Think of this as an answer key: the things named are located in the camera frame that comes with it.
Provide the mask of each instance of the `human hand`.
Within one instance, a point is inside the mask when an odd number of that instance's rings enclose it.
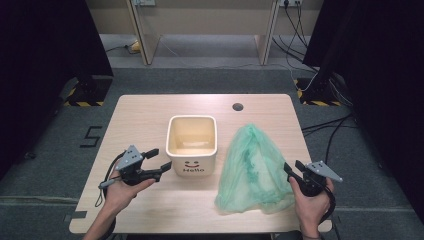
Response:
[[[119,172],[116,170],[112,172],[109,178],[112,179],[114,177],[119,177]],[[103,208],[118,214],[130,204],[131,200],[137,196],[137,193],[150,187],[153,183],[155,183],[155,179],[147,179],[134,186],[127,185],[123,181],[116,181],[107,189],[107,197]]]
[[[109,178],[115,177],[119,177],[119,172],[116,170],[112,172]],[[102,237],[108,231],[116,215],[130,204],[137,193],[148,188],[154,182],[155,179],[148,179],[137,185],[129,186],[122,181],[115,181],[112,185],[109,185],[105,203],[83,239],[91,240]]]
[[[295,211],[299,218],[302,234],[310,238],[319,238],[318,225],[322,216],[330,208],[328,195],[322,191],[315,197],[306,197],[293,177],[290,177],[289,181],[294,193]],[[333,191],[333,182],[329,178],[326,179],[326,182],[330,191]]]

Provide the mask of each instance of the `black curtain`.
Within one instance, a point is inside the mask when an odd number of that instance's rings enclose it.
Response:
[[[324,1],[305,63],[323,64],[350,2]],[[344,77],[361,126],[424,223],[424,2],[358,3],[354,34],[332,70]]]
[[[84,0],[1,1],[0,179],[42,133],[73,77],[112,76]]]

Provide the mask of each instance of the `yellow black warning stripe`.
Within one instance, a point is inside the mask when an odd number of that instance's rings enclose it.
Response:
[[[306,101],[303,98],[303,92],[299,89],[297,90],[297,96],[299,97],[300,103],[304,105],[315,105],[315,106],[341,106],[342,104],[339,101]]]
[[[64,106],[73,106],[73,107],[100,107],[103,105],[103,102],[73,102],[66,101]]]
[[[64,106],[74,106],[74,107],[99,107],[103,105],[103,101],[81,101],[81,99],[72,100],[75,94],[75,90],[77,88],[77,85],[75,85],[71,92],[69,93],[68,97],[65,100]]]

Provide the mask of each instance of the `smiley face print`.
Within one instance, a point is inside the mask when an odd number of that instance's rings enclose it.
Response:
[[[194,161],[193,163],[191,163],[190,161],[185,161],[185,165],[188,168],[197,168],[199,167],[199,161]]]

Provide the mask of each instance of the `gray carpet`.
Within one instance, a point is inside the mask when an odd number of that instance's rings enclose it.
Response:
[[[229,69],[114,69],[102,107],[63,107],[39,139],[37,157],[13,166],[0,182],[0,239],[79,239],[71,234],[72,214],[85,185],[118,98],[124,94],[286,93],[292,97],[301,127],[346,116],[347,107],[299,103],[289,71]],[[75,84],[65,87],[63,95]],[[424,239],[424,228],[396,181],[378,167],[376,155],[353,119],[344,123],[331,144],[329,166],[344,178],[336,184],[333,214],[340,239]],[[84,139],[99,136],[96,147]],[[323,160],[334,128],[305,137],[312,159]],[[22,196],[57,197],[22,199]],[[337,239],[337,231],[326,239]]]

